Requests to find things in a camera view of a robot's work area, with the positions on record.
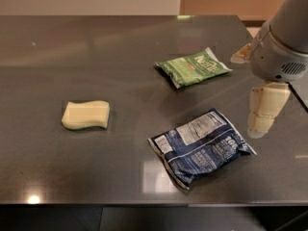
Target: green chip bag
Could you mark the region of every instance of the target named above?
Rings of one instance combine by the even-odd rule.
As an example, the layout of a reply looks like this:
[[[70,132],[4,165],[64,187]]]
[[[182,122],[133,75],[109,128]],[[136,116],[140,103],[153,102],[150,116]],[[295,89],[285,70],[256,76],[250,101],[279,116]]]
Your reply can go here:
[[[178,89],[231,71],[224,63],[218,61],[209,47],[190,56],[158,62],[157,66],[170,76]]]

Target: speaker grille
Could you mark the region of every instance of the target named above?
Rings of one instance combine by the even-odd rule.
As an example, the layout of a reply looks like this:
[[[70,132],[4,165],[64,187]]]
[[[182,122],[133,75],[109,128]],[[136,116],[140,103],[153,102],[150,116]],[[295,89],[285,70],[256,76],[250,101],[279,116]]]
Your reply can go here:
[[[301,63],[288,63],[284,64],[281,68],[286,74],[297,75],[306,70],[306,65]]]

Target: beige sponge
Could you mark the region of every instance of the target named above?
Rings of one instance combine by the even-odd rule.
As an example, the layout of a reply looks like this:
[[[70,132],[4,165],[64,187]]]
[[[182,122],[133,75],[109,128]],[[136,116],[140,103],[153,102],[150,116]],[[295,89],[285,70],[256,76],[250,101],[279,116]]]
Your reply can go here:
[[[109,112],[109,103],[105,101],[68,102],[62,124],[68,129],[82,129],[94,126],[107,128]]]

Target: table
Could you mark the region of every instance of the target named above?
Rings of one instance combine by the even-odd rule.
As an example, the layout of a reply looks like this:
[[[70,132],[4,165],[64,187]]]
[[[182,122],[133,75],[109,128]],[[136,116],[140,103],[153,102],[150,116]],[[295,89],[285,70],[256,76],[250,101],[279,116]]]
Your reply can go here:
[[[262,139],[246,134],[263,81],[231,55],[251,41],[228,16],[2,16],[0,203],[296,205],[308,203],[308,115],[292,96]],[[229,74],[176,90],[155,62],[210,47]],[[304,79],[301,90],[308,90]],[[105,100],[107,130],[68,131],[67,101]],[[257,156],[174,185],[147,139],[216,108]]]

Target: gray table surface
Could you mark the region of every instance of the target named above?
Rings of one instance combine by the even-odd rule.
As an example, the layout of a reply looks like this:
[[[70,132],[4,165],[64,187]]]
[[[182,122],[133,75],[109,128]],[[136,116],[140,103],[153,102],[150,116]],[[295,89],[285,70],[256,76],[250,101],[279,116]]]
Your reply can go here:
[[[236,16],[0,17],[0,203],[33,195],[46,204],[308,203],[308,115],[295,98],[263,139],[246,135],[249,92],[263,81],[229,60],[250,41]],[[176,90],[155,67],[206,47],[233,71]],[[64,129],[72,100],[109,101],[108,129]],[[211,108],[258,155],[184,191],[147,139]]]

